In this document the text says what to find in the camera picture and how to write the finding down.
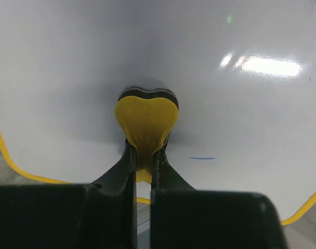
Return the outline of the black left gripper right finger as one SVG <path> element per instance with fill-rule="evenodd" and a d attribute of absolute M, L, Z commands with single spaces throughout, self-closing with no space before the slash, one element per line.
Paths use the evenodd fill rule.
<path fill-rule="evenodd" d="M 287 248 L 273 203 L 255 192 L 196 190 L 153 156 L 151 248 Z"/>

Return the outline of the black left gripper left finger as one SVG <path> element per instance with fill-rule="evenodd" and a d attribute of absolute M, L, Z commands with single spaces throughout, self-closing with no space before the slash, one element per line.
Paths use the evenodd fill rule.
<path fill-rule="evenodd" d="M 136 151 L 90 184 L 0 186 L 0 248 L 136 248 Z"/>

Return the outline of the yellow black whiteboard eraser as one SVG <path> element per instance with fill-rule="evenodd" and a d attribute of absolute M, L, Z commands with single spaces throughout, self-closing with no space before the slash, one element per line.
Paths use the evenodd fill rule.
<path fill-rule="evenodd" d="M 153 156 L 166 146 L 179 115 L 176 95 L 163 88 L 124 89 L 114 109 L 127 141 L 137 152 L 137 182 L 152 183 Z"/>

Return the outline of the yellow framed whiteboard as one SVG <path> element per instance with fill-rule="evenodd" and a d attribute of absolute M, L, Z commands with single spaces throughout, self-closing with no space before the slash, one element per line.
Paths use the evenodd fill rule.
<path fill-rule="evenodd" d="M 316 1 L 0 1 L 0 150 L 19 174 L 115 164 L 129 86 L 179 102 L 168 160 L 193 187 L 316 203 Z"/>

